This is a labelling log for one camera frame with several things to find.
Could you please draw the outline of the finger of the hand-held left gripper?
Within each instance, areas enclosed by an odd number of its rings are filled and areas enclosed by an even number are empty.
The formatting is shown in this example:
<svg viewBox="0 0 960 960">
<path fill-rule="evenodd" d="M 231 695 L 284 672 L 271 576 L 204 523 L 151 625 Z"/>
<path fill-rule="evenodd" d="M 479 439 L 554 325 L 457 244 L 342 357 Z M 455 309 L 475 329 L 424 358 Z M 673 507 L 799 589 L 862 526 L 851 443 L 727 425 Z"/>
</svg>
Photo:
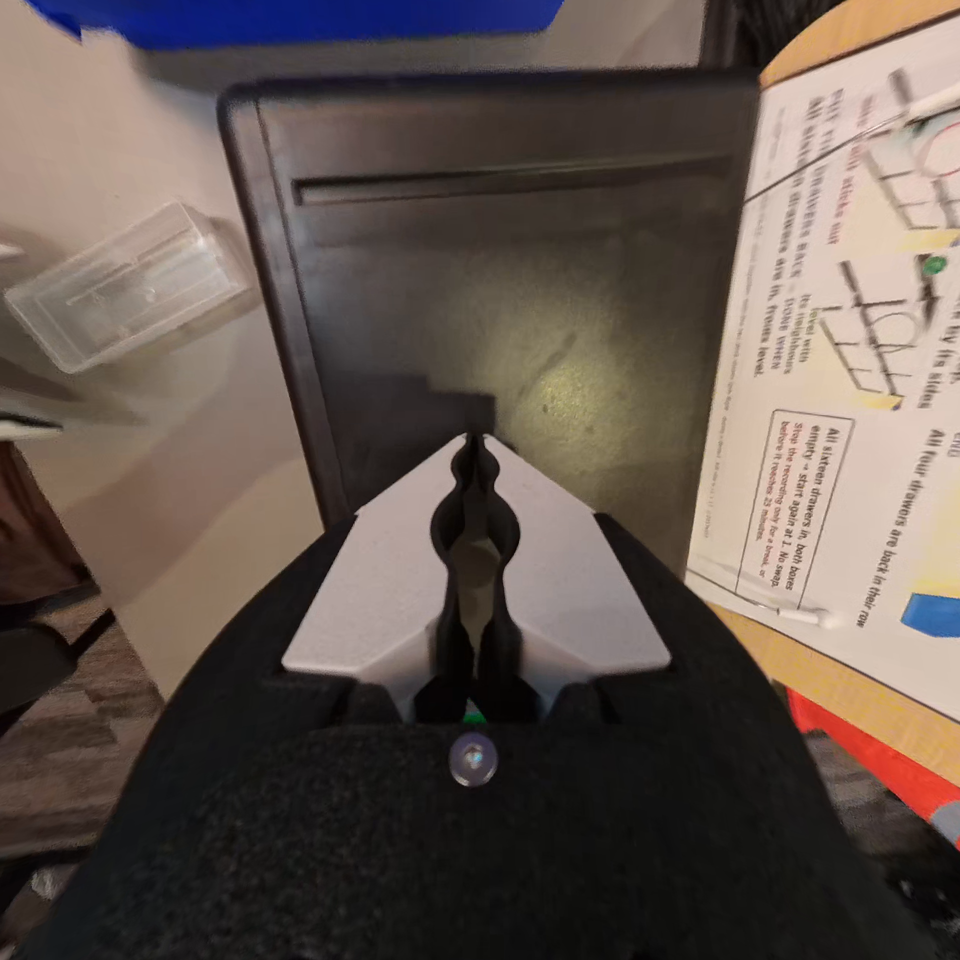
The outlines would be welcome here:
<svg viewBox="0 0 960 960">
<path fill-rule="evenodd" d="M 147 414 L 117 390 L 83 376 L 2 375 L 1 422 L 3 441 L 25 441 L 143 426 Z"/>
</svg>

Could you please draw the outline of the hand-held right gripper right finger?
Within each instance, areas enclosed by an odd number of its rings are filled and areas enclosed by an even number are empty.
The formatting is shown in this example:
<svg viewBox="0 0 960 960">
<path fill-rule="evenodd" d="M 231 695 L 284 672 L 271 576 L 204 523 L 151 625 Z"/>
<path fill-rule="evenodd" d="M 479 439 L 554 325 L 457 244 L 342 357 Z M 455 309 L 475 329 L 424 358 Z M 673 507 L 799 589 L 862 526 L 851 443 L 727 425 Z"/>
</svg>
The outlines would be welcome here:
<svg viewBox="0 0 960 960">
<path fill-rule="evenodd" d="M 592 508 L 491 435 L 478 441 L 477 484 L 498 554 L 477 660 L 489 721 L 534 721 L 570 685 L 670 665 Z"/>
</svg>

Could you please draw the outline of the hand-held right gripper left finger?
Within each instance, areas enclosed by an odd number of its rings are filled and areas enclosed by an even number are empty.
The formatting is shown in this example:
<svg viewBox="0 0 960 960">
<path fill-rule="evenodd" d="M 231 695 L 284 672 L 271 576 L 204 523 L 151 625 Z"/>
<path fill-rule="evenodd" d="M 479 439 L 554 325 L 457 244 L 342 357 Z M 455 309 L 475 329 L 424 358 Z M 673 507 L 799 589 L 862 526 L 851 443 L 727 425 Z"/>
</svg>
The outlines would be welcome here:
<svg viewBox="0 0 960 960">
<path fill-rule="evenodd" d="M 404 720 L 458 719 L 474 678 L 450 549 L 475 438 L 452 438 L 354 520 L 281 659 L 291 674 L 386 690 Z"/>
</svg>

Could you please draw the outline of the clear plastic drawer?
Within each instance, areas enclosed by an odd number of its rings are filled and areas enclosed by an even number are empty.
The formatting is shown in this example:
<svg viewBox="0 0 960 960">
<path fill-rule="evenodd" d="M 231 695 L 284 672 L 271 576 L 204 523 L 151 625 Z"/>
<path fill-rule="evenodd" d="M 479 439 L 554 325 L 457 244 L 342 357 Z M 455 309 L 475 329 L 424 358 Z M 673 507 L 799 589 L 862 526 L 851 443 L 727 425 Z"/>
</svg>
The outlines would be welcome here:
<svg viewBox="0 0 960 960">
<path fill-rule="evenodd" d="M 6 306 L 66 375 L 112 363 L 251 288 L 214 222 L 171 201 L 9 288 Z"/>
</svg>

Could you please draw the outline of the black drawer cabinet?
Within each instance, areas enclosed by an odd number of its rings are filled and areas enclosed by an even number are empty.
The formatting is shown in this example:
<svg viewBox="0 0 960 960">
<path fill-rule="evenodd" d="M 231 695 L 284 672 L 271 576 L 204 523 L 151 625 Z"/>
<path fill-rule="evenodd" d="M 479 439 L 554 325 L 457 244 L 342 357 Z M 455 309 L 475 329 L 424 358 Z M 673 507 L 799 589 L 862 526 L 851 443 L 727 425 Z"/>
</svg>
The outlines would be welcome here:
<svg viewBox="0 0 960 960">
<path fill-rule="evenodd" d="M 324 524 L 489 433 L 678 567 L 759 100 L 749 69 L 222 94 Z"/>
</svg>

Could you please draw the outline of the blue storage bin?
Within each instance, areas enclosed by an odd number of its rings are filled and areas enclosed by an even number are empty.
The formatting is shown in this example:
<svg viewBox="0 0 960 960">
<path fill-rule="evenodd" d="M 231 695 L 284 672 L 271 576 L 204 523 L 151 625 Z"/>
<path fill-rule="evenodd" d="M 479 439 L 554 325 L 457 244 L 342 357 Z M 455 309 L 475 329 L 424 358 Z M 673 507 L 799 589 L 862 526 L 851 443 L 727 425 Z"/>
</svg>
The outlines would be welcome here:
<svg viewBox="0 0 960 960">
<path fill-rule="evenodd" d="M 530 34 L 561 1 L 29 1 L 81 39 L 111 32 L 150 52 Z"/>
</svg>

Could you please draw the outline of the person's brown clothing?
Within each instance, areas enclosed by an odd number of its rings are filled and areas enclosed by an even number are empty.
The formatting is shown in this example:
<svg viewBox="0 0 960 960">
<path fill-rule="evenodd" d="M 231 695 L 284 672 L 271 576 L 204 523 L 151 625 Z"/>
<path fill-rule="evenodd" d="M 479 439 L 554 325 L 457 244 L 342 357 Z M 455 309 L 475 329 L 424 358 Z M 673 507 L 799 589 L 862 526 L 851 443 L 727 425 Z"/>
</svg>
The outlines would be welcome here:
<svg viewBox="0 0 960 960">
<path fill-rule="evenodd" d="M 19 450 L 1 444 L 1 603 L 38 601 L 85 584 L 89 571 Z"/>
</svg>

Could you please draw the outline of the black office chair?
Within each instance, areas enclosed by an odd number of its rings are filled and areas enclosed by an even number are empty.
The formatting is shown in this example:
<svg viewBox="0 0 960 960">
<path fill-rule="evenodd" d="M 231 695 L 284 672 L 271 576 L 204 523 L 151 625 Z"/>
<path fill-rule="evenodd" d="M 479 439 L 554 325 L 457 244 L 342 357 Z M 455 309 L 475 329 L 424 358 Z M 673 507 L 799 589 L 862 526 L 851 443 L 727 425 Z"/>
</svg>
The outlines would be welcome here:
<svg viewBox="0 0 960 960">
<path fill-rule="evenodd" d="M 80 659 L 116 624 L 111 609 L 101 613 L 72 643 L 39 621 L 1 630 L 1 736 L 43 696 L 76 672 Z"/>
</svg>

